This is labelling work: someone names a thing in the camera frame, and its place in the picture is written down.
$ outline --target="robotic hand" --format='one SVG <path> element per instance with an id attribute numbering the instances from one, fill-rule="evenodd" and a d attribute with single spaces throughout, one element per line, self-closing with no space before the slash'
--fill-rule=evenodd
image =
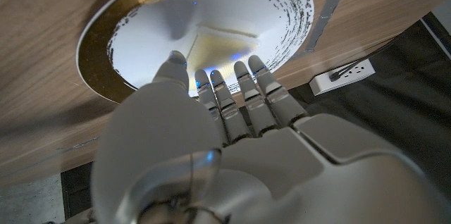
<path id="1" fill-rule="evenodd" d="M 235 64 L 249 130 L 221 73 L 174 51 L 99 140 L 99 223 L 449 223 L 450 207 L 399 149 L 307 112 L 257 56 Z"/>

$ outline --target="electrical socket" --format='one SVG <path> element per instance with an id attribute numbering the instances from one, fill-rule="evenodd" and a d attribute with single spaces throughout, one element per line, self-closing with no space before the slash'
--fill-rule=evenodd
<path id="1" fill-rule="evenodd" d="M 336 81 L 330 81 L 330 76 L 339 71 L 342 68 L 345 68 L 352 63 L 348 63 L 342 67 L 330 70 L 328 72 L 317 75 L 310 81 L 310 87 L 314 95 L 323 94 L 329 92 L 331 90 L 337 89 L 339 87 L 343 87 L 349 85 L 354 82 L 358 82 L 359 80 L 363 80 L 364 78 L 376 73 L 374 71 L 371 62 L 368 59 L 358 63 L 351 70 L 347 71 L 344 75 L 341 75 L 340 79 Z"/>

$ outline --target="black cloth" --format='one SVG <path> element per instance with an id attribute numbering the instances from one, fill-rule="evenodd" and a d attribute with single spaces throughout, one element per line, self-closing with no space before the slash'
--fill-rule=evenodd
<path id="1" fill-rule="evenodd" d="M 365 80 L 290 93 L 311 115 L 339 116 L 399 147 L 451 199 L 451 60 L 417 22 L 370 61 L 376 74 Z"/>

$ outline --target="wood grain surface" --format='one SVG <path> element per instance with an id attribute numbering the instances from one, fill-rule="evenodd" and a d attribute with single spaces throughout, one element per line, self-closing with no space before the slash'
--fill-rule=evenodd
<path id="1" fill-rule="evenodd" d="M 0 185 L 93 160 L 97 137 L 117 104 L 84 84 L 75 48 L 87 21 L 107 1 L 0 0 Z M 325 1 L 314 0 L 315 19 Z M 341 0 L 314 52 L 275 74 L 288 88 L 304 84 L 365 56 L 442 1 Z"/>

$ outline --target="plate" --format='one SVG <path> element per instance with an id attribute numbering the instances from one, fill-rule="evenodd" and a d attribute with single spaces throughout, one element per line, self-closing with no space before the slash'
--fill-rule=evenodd
<path id="1" fill-rule="evenodd" d="M 121 102 L 152 81 L 172 50 L 194 72 L 219 70 L 239 92 L 233 64 L 252 54 L 271 71 L 301 46 L 313 21 L 312 0 L 111 0 L 80 38 L 80 75 L 97 94 Z"/>

